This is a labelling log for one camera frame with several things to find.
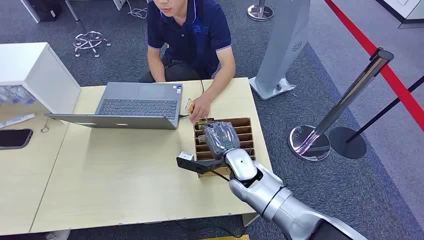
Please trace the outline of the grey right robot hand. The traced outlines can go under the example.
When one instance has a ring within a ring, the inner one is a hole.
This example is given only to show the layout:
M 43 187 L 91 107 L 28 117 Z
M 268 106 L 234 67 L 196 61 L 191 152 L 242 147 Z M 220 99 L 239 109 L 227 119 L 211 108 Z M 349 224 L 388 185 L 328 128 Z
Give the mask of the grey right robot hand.
M 203 125 L 206 144 L 215 160 L 220 160 L 226 152 L 240 148 L 240 139 L 231 122 L 214 121 Z

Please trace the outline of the person's left hand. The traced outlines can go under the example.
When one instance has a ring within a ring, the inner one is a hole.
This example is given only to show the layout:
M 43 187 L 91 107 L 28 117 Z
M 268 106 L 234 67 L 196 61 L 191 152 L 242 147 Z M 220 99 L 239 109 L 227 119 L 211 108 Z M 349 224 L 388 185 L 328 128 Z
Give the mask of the person's left hand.
M 194 109 L 189 116 L 191 123 L 194 124 L 199 119 L 208 117 L 212 100 L 205 93 L 196 98 L 192 103 L 194 104 Z

